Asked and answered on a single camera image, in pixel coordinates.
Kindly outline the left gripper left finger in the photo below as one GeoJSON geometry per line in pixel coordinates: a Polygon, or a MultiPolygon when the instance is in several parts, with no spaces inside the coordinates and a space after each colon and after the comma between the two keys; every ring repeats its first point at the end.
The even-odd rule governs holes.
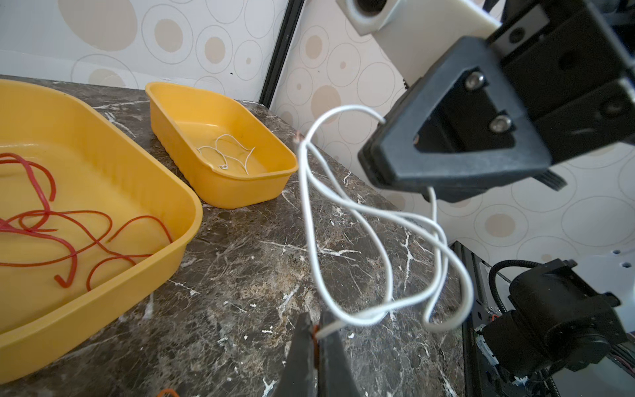
{"type": "Polygon", "coordinates": [[[285,368],[277,384],[274,397],[313,396],[314,385],[314,324],[310,313],[299,315],[295,324],[285,368]]]}

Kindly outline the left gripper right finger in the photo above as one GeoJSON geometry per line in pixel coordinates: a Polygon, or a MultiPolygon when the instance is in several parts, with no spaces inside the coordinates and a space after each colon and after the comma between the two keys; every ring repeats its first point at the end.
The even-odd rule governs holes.
{"type": "Polygon", "coordinates": [[[337,331],[317,338],[317,396],[360,396],[337,331]]]}

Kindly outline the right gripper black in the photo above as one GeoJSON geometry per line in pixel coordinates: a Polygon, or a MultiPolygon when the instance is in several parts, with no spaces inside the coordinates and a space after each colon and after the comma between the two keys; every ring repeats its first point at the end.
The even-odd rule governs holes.
{"type": "Polygon", "coordinates": [[[633,145],[632,1],[507,1],[501,22],[502,69],[464,36],[386,114],[358,154],[373,185],[448,203],[527,178],[559,191],[552,162],[633,145]]]}

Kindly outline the right yellow plastic bin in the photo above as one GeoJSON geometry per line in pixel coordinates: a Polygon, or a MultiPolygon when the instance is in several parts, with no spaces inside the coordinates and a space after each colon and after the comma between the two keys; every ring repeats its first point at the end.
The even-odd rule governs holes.
{"type": "Polygon", "coordinates": [[[145,87],[152,132],[205,203],[235,209],[281,195],[294,152],[234,99],[178,84],[145,87]]]}

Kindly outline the yellow plastic bin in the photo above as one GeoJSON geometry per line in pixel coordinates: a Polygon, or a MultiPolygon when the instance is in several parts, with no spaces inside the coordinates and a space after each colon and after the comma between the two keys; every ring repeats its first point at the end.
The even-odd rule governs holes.
{"type": "Polygon", "coordinates": [[[165,283],[196,194],[99,112],[1,82],[1,381],[40,370],[165,283]]]}
{"type": "Polygon", "coordinates": [[[235,209],[281,195],[294,152],[234,99],[178,84],[145,87],[152,132],[205,203],[235,209]]]}

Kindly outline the middle yellow plastic bin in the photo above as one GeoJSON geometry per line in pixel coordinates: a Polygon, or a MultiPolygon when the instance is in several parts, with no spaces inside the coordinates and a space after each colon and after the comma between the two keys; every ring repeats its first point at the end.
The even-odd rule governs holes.
{"type": "Polygon", "coordinates": [[[1,381],[40,370],[165,283],[196,194],[99,112],[1,82],[1,381]]]}

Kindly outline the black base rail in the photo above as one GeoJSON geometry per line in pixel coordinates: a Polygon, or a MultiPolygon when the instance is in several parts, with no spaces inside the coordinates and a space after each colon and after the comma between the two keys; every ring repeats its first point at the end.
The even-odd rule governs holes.
{"type": "Polygon", "coordinates": [[[268,109],[273,103],[275,92],[284,69],[284,64],[291,48],[291,42],[294,38],[301,13],[304,8],[304,3],[304,0],[290,0],[284,12],[284,17],[280,25],[279,34],[276,39],[271,62],[269,63],[267,69],[266,78],[261,91],[261,97],[259,99],[259,103],[268,109]]]}

